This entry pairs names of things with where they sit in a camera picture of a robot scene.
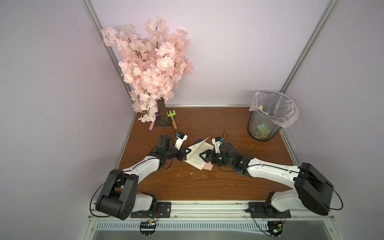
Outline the dark blue paperback book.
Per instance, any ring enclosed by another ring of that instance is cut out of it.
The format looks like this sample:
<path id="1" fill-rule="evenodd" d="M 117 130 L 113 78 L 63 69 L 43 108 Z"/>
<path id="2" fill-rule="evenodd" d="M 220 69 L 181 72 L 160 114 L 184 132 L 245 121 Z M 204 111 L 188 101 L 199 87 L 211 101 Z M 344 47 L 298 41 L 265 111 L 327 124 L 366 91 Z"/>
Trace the dark blue paperback book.
<path id="1" fill-rule="evenodd" d="M 212 150 L 214 148 L 213 145 L 207 143 L 208 138 L 200 141 L 197 144 L 194 144 L 189 147 L 192 151 L 187 155 L 187 159 L 185 162 L 198 170 L 203 170 L 202 167 L 204 165 L 204 161 L 200 158 L 199 154 L 206 151 L 206 150 Z"/>

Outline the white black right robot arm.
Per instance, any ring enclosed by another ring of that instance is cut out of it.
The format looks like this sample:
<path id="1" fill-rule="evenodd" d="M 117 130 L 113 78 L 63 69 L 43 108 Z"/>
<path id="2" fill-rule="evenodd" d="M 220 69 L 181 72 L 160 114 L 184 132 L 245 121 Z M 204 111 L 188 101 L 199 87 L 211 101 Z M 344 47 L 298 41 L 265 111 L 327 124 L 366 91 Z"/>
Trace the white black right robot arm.
<path id="1" fill-rule="evenodd" d="M 309 163 L 288 166 L 265 162 L 239 154 L 231 143 L 221 144 L 218 152 L 206 150 L 199 156 L 214 166 L 230 167 L 238 175 L 266 179 L 289 187 L 288 191 L 273 192 L 266 201 L 278 212 L 306 208 L 326 216 L 333 210 L 331 200 L 336 192 L 333 184 Z"/>

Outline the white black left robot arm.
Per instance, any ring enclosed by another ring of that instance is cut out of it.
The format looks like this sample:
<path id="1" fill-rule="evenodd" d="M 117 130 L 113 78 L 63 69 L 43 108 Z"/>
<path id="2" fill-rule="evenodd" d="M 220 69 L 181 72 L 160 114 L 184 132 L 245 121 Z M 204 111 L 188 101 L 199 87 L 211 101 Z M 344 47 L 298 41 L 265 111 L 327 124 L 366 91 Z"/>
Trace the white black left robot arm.
<path id="1" fill-rule="evenodd" d="M 139 183 L 162 168 L 168 160 L 185 161 L 191 152 L 191 149 L 183 147 L 187 138 L 187 135 L 177 133 L 176 142 L 171 146 L 173 137 L 161 135 L 158 144 L 143 160 L 130 168 L 110 171 L 105 182 L 96 190 L 100 192 L 96 202 L 96 194 L 91 197 L 90 214 L 97 218 L 114 217 L 120 220 L 126 220 L 134 214 L 154 222 L 161 214 L 157 198 L 150 194 L 138 194 Z"/>

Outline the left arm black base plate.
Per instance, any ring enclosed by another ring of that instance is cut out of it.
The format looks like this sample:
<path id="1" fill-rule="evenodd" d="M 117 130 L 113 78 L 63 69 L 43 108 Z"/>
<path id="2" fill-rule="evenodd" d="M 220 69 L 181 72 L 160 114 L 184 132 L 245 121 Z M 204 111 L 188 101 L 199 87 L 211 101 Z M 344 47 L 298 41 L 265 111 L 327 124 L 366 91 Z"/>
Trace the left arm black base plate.
<path id="1" fill-rule="evenodd" d="M 162 219 L 170 218 L 171 216 L 172 203 L 171 202 L 155 202 L 152 203 L 149 210 L 146 211 L 137 211 L 132 212 L 131 218 L 141 218 L 141 219 Z"/>

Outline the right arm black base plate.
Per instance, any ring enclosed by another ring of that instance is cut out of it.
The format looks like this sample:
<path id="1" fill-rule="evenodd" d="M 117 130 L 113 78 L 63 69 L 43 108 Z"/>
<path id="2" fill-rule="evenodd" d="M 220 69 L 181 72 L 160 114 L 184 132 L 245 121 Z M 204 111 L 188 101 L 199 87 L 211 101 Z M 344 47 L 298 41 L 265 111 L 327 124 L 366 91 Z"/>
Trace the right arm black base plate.
<path id="1" fill-rule="evenodd" d="M 265 202 L 249 202 L 248 208 L 245 212 L 251 214 L 252 218 L 289 219 L 292 217 L 289 210 L 279 212 L 270 204 L 266 204 Z"/>

